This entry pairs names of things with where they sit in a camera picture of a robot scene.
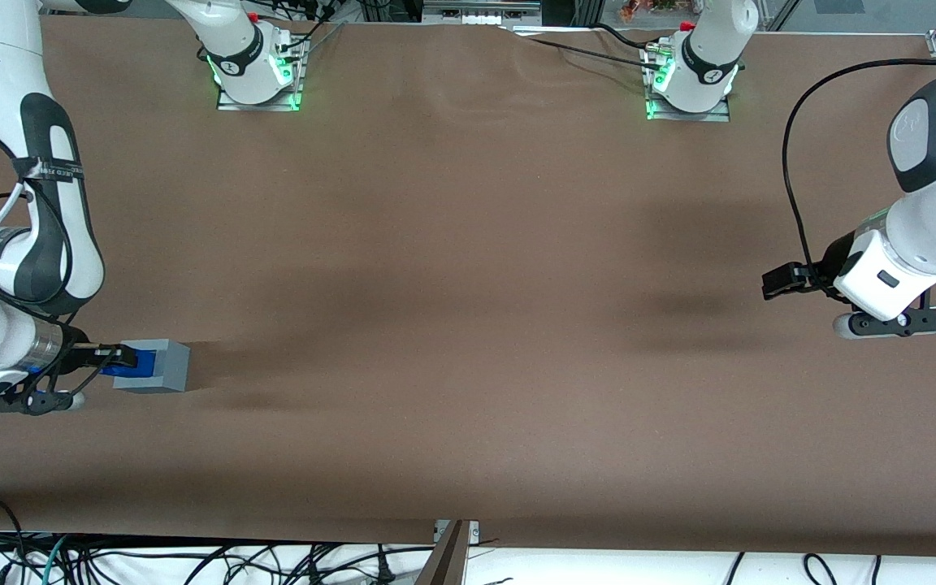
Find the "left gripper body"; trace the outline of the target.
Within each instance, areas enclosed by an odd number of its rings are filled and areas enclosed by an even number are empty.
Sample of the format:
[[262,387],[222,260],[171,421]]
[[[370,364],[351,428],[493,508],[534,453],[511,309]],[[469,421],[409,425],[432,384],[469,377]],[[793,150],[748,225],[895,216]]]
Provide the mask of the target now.
[[847,302],[891,321],[936,284],[936,243],[917,231],[854,230],[825,248],[821,273]]

